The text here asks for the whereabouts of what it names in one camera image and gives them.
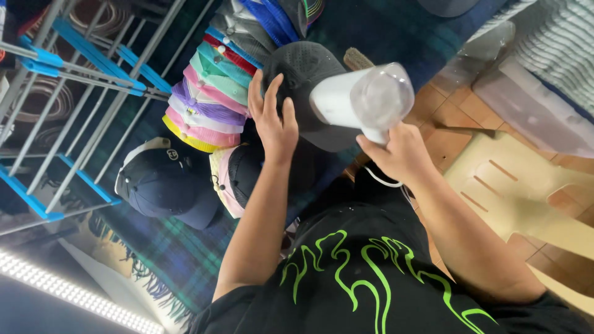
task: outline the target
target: person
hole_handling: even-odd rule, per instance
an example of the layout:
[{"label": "person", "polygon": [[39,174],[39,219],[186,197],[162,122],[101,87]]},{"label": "person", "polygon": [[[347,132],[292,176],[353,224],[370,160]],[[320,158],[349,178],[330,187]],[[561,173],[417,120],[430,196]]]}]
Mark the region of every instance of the person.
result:
[{"label": "person", "polygon": [[386,148],[357,140],[414,193],[455,282],[431,263],[405,192],[363,169],[354,185],[338,179],[322,193],[326,203],[306,210],[294,249],[279,263],[299,134],[290,99],[277,115],[283,76],[264,98],[261,79],[257,71],[248,107],[264,165],[192,333],[592,333],[450,188],[411,125],[392,128]]}]

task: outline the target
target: white cord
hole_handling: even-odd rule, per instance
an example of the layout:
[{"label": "white cord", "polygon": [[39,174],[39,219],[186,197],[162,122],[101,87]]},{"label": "white cord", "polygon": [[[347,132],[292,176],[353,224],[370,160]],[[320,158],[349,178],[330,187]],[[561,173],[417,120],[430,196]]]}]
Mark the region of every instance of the white cord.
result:
[{"label": "white cord", "polygon": [[367,169],[367,171],[369,172],[369,174],[371,174],[371,177],[373,177],[376,181],[378,181],[379,183],[385,185],[386,187],[391,187],[391,188],[400,188],[400,187],[402,187],[402,182],[398,182],[398,183],[387,183],[384,180],[380,179],[379,177],[376,177],[375,174],[373,174],[373,172],[371,171],[371,169],[369,169],[369,167],[363,166],[363,168]]}]

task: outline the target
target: purple mesh cap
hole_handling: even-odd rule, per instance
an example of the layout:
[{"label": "purple mesh cap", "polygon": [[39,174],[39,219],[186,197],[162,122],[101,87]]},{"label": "purple mesh cap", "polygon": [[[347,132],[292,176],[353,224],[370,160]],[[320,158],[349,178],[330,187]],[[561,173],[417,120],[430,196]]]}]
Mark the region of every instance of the purple mesh cap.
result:
[{"label": "purple mesh cap", "polygon": [[196,114],[204,115],[214,121],[229,125],[245,125],[245,116],[218,103],[197,102],[188,89],[187,79],[184,79],[171,88],[171,92],[181,100],[187,108]]}]

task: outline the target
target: plaid blanket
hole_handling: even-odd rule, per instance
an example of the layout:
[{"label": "plaid blanket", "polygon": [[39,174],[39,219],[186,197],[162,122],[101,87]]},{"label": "plaid blanket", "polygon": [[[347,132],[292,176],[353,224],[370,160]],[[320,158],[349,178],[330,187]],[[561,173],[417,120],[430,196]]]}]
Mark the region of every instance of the plaid blanket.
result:
[{"label": "plaid blanket", "polygon": [[[196,0],[187,1],[184,5],[156,54],[149,61],[149,65],[157,72],[170,60],[205,3],[206,0]],[[346,49],[354,47],[375,64],[398,61],[405,66],[415,90],[418,90],[505,3],[506,0],[480,0],[470,11],[459,17],[440,18],[426,12],[416,0],[328,0],[321,17],[311,26],[307,39],[323,44],[339,59],[343,58]],[[182,70],[195,52],[217,7],[215,3],[206,15],[179,61],[167,75],[168,82],[176,83],[182,78]],[[140,47],[135,47],[135,52],[141,50],[142,38],[146,42],[150,36],[146,31],[143,33],[141,42],[137,44]],[[131,96],[127,99],[87,165],[86,171],[90,175],[96,175],[103,166],[142,102],[142,98]],[[86,107],[90,109],[93,105],[94,99],[91,98]],[[166,105],[162,102],[151,103],[119,152],[116,162],[103,177],[102,185],[105,188],[113,188],[116,173],[127,152],[155,136],[170,137],[161,121],[165,108]],[[352,147],[339,153],[320,153],[316,157],[319,170],[315,187],[306,194],[289,199],[287,222],[315,200],[358,152],[358,147]],[[195,155],[200,160],[200,165],[208,166],[205,153],[195,152]],[[168,288],[188,311],[196,313],[209,305],[221,260],[237,220],[221,211],[216,216],[216,223],[203,231],[196,231],[175,218],[145,217],[127,203],[102,209],[99,215],[133,251],[137,259],[154,273],[161,286]]]}]

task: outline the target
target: tiled floor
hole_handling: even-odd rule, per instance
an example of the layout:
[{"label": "tiled floor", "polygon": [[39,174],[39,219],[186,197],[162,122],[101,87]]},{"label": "tiled floor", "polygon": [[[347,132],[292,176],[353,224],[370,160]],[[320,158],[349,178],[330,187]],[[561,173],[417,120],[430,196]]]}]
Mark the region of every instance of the tiled floor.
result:
[{"label": "tiled floor", "polygon": [[[415,106],[404,122],[419,127],[429,155],[435,166],[443,171],[454,161],[470,140],[469,136],[436,131],[433,124],[440,122],[452,127],[498,129],[511,134],[545,159],[577,171],[594,174],[594,159],[539,151],[522,135],[506,124],[470,88],[461,87],[447,92],[429,83],[416,95]],[[357,158],[358,165],[366,161]],[[565,214],[594,227],[594,191],[580,187],[565,187],[549,198],[549,203]],[[421,222],[423,216],[415,203]],[[431,258],[444,272],[447,269],[432,243]],[[594,261],[569,253],[531,237],[514,234],[508,241],[515,253],[524,261],[577,292],[594,297]]]}]

